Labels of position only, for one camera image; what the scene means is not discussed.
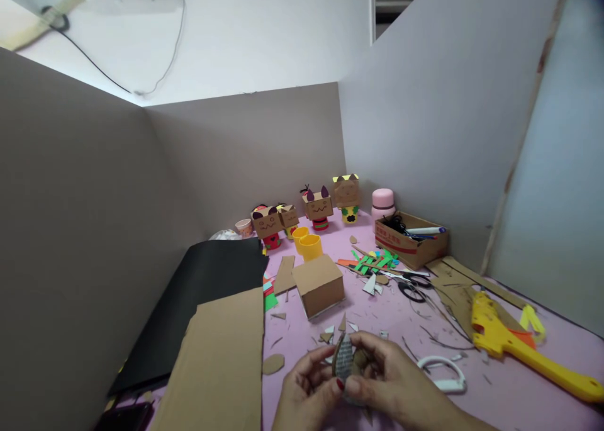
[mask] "yellow toy gun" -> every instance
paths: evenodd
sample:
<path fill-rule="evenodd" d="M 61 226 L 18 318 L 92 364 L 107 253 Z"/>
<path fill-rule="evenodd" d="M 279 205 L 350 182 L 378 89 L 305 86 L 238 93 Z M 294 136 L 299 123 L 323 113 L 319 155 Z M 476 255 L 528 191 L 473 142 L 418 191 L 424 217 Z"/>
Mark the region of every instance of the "yellow toy gun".
<path fill-rule="evenodd" d="M 507 352 L 580 400 L 604 403 L 604 387 L 598 381 L 552 362 L 511 333 L 499 320 L 493 301 L 484 291 L 474 297 L 472 327 L 479 332 L 473 335 L 478 350 L 496 359 Z"/>

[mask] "black sheet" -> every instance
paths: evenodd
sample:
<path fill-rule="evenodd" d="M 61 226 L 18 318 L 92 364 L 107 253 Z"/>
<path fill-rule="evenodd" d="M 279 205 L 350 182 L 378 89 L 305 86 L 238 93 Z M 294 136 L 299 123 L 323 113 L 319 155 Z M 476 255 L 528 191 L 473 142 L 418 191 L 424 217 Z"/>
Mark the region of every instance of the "black sheet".
<path fill-rule="evenodd" d="M 169 376 L 197 305 L 262 286 L 268 261 L 257 238 L 212 240 L 191 246 L 109 395 L 140 389 Z"/>

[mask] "small cup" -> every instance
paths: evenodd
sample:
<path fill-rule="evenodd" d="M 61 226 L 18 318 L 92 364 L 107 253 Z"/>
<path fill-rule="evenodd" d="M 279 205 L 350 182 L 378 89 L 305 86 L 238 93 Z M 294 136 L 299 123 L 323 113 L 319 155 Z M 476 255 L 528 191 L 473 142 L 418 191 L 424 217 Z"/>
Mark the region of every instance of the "small cup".
<path fill-rule="evenodd" d="M 294 232 L 292 233 L 292 236 L 294 237 L 294 244 L 296 244 L 296 251 L 298 252 L 298 255 L 301 255 L 302 252 L 300 252 L 300 238 L 306 236 L 309 233 L 308 228 L 306 227 L 299 227 L 297 229 L 294 230 Z"/>
<path fill-rule="evenodd" d="M 249 238 L 252 235 L 252 219 L 243 219 L 235 224 L 235 228 L 243 239 Z"/>
<path fill-rule="evenodd" d="M 300 254 L 304 262 L 309 262 L 323 255 L 321 238 L 317 235 L 306 235 L 300 238 Z"/>

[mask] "marker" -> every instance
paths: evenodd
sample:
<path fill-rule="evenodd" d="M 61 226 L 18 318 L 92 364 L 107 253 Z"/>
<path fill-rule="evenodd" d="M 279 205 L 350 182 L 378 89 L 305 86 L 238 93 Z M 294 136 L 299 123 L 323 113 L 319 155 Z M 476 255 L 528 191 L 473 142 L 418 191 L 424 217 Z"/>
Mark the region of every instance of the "marker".
<path fill-rule="evenodd" d="M 445 233 L 447 229 L 443 227 L 407 228 L 407 231 L 412 234 L 438 234 Z"/>
<path fill-rule="evenodd" d="M 422 235 L 422 234 L 419 234 L 419 235 L 407 235 L 407 236 L 409 236 L 409 237 L 415 237 L 417 239 L 438 239 L 439 238 L 438 236 L 428 236 L 428 235 Z"/>

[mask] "pink bottle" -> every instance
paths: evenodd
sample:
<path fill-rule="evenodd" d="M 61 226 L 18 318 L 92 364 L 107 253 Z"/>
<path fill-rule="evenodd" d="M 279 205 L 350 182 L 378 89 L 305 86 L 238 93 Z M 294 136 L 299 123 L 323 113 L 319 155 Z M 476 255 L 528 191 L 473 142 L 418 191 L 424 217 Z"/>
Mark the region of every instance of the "pink bottle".
<path fill-rule="evenodd" d="M 384 216 L 392 215 L 396 212 L 394 208 L 394 193 L 390 189 L 377 189 L 372 194 L 371 217 L 373 221 L 381 219 Z M 376 226 L 373 225 L 373 232 L 376 232 Z"/>

